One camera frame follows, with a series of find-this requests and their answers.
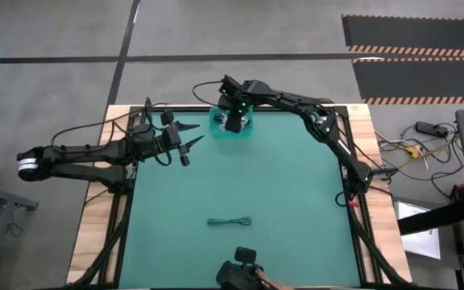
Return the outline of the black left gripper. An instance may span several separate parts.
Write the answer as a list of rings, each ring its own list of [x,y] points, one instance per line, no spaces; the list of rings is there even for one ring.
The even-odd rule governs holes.
[[[174,113],[171,110],[165,110],[160,115],[160,120],[164,126],[161,139],[164,145],[164,153],[168,157],[167,166],[172,163],[171,150],[173,149],[177,149],[179,151],[181,164],[185,167],[189,166],[190,161],[187,154],[190,152],[192,146],[204,138],[204,135],[198,136],[183,145],[180,138],[180,132],[198,128],[200,125],[184,124],[182,122],[176,121],[174,118]]]

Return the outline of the translucent teal plastic bin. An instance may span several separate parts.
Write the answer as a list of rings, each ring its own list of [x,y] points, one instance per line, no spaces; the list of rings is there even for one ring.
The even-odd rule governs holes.
[[[253,131],[253,111],[248,110],[241,117],[241,129],[238,133],[234,133],[226,129],[229,111],[222,110],[217,107],[212,107],[209,111],[209,131],[216,139],[239,139],[246,138]]]

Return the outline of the teal table mat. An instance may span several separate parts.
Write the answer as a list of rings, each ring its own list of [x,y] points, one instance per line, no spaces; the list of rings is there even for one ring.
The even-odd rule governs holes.
[[[209,114],[179,112],[204,135],[190,165],[139,165],[121,288],[213,288],[237,247],[290,286],[360,283],[338,160],[293,114],[258,112],[250,136],[216,139]]]

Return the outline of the black mat orange striped edge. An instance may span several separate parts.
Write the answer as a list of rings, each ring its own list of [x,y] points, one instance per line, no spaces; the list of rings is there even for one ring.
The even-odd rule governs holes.
[[[344,14],[351,52],[464,57],[464,19]]]
[[[352,66],[368,105],[464,104],[464,57],[355,59]]]

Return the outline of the black power strip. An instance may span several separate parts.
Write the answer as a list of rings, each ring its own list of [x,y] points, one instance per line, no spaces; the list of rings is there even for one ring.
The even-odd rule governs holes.
[[[415,131],[438,138],[445,138],[449,133],[448,129],[441,125],[422,121],[415,123]]]

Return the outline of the black beam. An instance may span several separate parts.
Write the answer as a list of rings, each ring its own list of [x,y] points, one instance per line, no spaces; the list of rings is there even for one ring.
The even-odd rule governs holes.
[[[455,185],[449,198],[448,205],[399,219],[400,234],[402,236],[415,234],[464,221],[464,184]]]

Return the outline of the white paper sheet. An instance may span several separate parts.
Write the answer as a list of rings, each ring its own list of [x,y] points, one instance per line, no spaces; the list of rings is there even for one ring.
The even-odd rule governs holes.
[[[398,220],[429,211],[424,207],[401,201],[397,201],[394,207]],[[437,228],[415,234],[402,234],[401,239],[404,249],[409,253],[432,259],[441,258],[439,231]]]

